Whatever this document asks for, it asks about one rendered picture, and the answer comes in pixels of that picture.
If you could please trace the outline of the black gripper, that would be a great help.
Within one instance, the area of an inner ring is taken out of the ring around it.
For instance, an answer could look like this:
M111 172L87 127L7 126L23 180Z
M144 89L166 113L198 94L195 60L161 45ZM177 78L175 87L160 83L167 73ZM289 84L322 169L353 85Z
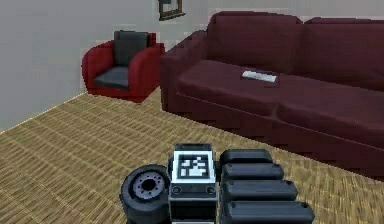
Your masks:
M150 164L133 170L123 181L119 198L126 224L170 224L167 168Z

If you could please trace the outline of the dark red sofa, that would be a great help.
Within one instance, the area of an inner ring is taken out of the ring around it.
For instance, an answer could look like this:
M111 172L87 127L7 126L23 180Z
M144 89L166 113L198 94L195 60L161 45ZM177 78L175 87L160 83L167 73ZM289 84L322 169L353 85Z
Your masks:
M384 20L218 12L160 87L167 112L384 181Z

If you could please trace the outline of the grey remote control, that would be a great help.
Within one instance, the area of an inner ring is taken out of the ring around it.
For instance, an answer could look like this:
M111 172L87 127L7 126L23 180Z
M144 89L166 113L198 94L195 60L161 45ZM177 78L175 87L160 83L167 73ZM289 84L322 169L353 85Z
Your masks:
M277 79L277 76L275 75L269 75L269 74L255 72L255 71L244 71L242 74L242 77L270 82L270 83L274 83Z

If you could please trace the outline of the dark framed wall picture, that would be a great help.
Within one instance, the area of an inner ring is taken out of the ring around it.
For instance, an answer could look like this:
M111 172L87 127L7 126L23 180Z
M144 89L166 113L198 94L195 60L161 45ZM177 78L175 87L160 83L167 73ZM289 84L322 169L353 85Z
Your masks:
M183 0L158 0L159 20L166 21L185 15Z

